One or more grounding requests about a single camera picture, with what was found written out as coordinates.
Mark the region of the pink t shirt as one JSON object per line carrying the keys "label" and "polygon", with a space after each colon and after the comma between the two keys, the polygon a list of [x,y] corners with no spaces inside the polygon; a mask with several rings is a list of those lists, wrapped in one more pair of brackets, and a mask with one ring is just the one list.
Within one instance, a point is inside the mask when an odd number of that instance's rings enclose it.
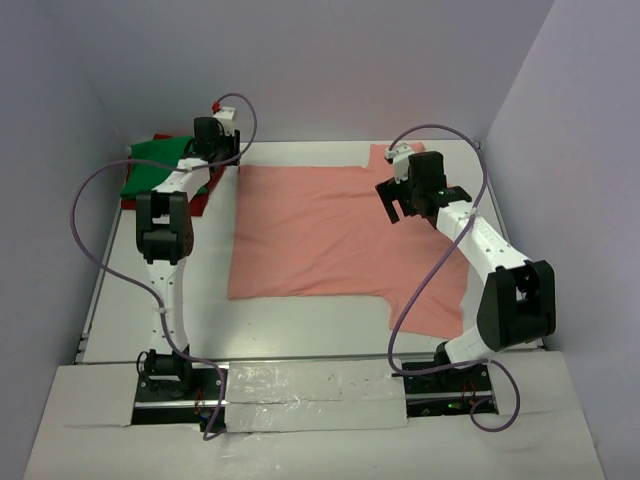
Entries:
{"label": "pink t shirt", "polygon": [[451,242],[420,217],[390,222],[385,150],[366,166],[241,167],[228,298],[377,296],[396,323]]}

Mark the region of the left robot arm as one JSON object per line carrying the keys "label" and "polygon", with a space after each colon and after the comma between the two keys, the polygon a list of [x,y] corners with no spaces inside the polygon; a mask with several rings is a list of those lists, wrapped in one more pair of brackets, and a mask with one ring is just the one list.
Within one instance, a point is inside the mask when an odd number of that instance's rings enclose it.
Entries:
{"label": "left robot arm", "polygon": [[170,398],[188,396],[196,384],[183,313],[184,273],[194,247],[190,202],[210,181],[212,165],[238,153],[237,133],[230,127],[214,116],[195,118],[194,135],[176,169],[136,196],[136,247],[160,317],[140,377],[146,388]]}

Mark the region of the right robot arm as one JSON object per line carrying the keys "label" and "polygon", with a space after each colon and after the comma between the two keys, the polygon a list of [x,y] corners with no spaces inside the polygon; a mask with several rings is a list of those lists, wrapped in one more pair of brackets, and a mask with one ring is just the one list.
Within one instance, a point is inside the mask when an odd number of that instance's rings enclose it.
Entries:
{"label": "right robot arm", "polygon": [[467,382],[476,361],[556,330],[555,273],[512,247],[472,204],[460,186],[449,186],[444,156],[401,144],[385,152],[394,176],[376,186],[390,221],[419,216],[462,253],[483,281],[475,324],[436,350],[434,377],[447,391]]}

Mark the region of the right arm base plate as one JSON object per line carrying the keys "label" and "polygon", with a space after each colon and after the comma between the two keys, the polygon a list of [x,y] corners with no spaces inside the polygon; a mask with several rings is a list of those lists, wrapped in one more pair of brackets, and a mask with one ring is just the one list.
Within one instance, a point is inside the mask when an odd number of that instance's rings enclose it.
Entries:
{"label": "right arm base plate", "polygon": [[476,406],[477,413],[496,413],[488,369],[476,365],[430,375],[415,375],[422,369],[435,367],[433,361],[403,362],[402,376],[409,418],[468,415]]}

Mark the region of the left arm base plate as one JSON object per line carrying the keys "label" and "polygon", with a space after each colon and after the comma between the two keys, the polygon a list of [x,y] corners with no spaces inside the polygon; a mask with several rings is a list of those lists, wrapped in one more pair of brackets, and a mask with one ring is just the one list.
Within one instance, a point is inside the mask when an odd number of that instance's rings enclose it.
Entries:
{"label": "left arm base plate", "polygon": [[[146,374],[138,377],[132,425],[190,425],[204,433],[217,407],[223,382],[210,368],[192,371],[191,384],[184,386],[175,380],[152,380]],[[223,430],[225,425],[222,400],[220,412],[211,427],[212,433]]]}

